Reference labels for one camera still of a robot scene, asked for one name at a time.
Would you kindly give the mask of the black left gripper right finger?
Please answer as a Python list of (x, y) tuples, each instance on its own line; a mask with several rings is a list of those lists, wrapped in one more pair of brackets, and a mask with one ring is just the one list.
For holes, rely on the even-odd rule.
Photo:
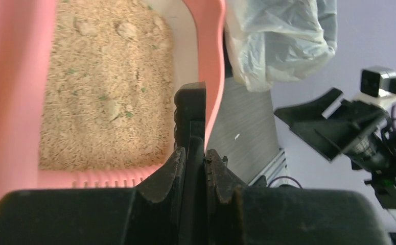
[(391, 244), (359, 193), (252, 187), (215, 150), (206, 157), (209, 244)]

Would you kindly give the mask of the black litter scoop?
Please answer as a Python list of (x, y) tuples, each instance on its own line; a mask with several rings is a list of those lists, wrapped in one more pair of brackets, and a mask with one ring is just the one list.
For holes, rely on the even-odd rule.
[(174, 97), (175, 145), (185, 149), (184, 183), (178, 244), (207, 243), (204, 131), (206, 91), (204, 82), (181, 86)]

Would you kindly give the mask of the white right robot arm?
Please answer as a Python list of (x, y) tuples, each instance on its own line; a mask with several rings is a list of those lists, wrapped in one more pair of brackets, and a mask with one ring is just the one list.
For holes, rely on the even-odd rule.
[(369, 172), (365, 184), (396, 220), (396, 129), (395, 118), (388, 113), (396, 104), (396, 92), (360, 92), (324, 116), (341, 94), (333, 88), (315, 100), (278, 108), (274, 114), (327, 161), (345, 155), (353, 170)]

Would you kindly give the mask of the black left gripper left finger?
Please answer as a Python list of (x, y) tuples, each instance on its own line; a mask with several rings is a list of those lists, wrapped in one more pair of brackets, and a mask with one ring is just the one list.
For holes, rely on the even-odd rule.
[(0, 244), (177, 244), (185, 149), (134, 188), (17, 190), (0, 200)]

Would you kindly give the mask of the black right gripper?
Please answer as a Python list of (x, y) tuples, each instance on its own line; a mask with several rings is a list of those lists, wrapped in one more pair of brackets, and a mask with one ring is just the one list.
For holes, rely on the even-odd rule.
[(277, 108), (274, 115), (327, 161), (355, 156), (363, 152), (356, 145), (387, 119), (388, 112), (362, 101), (339, 100), (341, 95), (332, 88), (312, 101)]

